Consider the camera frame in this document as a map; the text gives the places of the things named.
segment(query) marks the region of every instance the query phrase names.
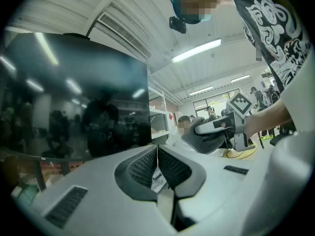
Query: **black camera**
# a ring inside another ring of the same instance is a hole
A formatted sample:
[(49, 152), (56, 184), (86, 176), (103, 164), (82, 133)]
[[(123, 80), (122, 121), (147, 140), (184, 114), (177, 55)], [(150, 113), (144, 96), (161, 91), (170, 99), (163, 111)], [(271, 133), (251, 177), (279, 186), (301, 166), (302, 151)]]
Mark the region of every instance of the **black camera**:
[(186, 24), (175, 16), (169, 18), (169, 27), (182, 34), (185, 34), (187, 31)]

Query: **vent grille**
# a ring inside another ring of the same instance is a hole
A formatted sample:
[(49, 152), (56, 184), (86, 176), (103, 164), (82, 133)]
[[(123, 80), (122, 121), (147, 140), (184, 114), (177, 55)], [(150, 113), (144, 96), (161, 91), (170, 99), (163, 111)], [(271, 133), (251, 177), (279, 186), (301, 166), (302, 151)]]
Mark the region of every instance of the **vent grille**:
[(141, 44), (130, 32), (128, 32), (124, 27), (118, 24), (115, 20), (103, 14), (98, 21), (112, 29), (114, 32), (123, 37), (129, 44), (141, 52), (147, 59), (151, 58), (151, 53), (149, 50)]
[(71, 214), (87, 193), (87, 189), (73, 187), (59, 203), (45, 216), (55, 226), (63, 228)]

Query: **ceiling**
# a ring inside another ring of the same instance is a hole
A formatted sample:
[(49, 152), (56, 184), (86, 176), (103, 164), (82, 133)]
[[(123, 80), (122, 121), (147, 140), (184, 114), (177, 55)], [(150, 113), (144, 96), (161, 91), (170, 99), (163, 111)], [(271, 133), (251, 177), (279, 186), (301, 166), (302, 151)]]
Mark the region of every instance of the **ceiling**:
[[(104, 14), (115, 27), (101, 22)], [(266, 68), (264, 61), (255, 60), (255, 48), (246, 40), (234, 6), (222, 5), (211, 20), (187, 25), (186, 34), (169, 28), (171, 16), (170, 0), (26, 0), (8, 26), (15, 31), (88, 35), (91, 41), (133, 56), (147, 64), (149, 85), (163, 90), (177, 105), (190, 100), (193, 91), (222, 88), (250, 74), (237, 82), (248, 83)], [(218, 38), (221, 46), (172, 63), (176, 55)]]

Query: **black t-shirt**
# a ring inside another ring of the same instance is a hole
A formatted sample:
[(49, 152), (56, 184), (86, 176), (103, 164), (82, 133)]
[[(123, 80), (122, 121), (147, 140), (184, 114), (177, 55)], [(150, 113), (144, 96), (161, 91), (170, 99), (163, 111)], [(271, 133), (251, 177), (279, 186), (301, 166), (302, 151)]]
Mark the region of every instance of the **black t-shirt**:
[(264, 96), (263, 96), (263, 94), (261, 93), (261, 91), (259, 91), (259, 90), (256, 91), (255, 97), (256, 97), (257, 102), (259, 103), (259, 109), (258, 109), (258, 110), (264, 110), (264, 109), (266, 109), (267, 107), (266, 107), (266, 105), (263, 103), (263, 101), (264, 101)]
[(309, 37), (286, 0), (234, 0), (245, 35), (261, 48), (279, 90), (291, 82), (311, 48)]

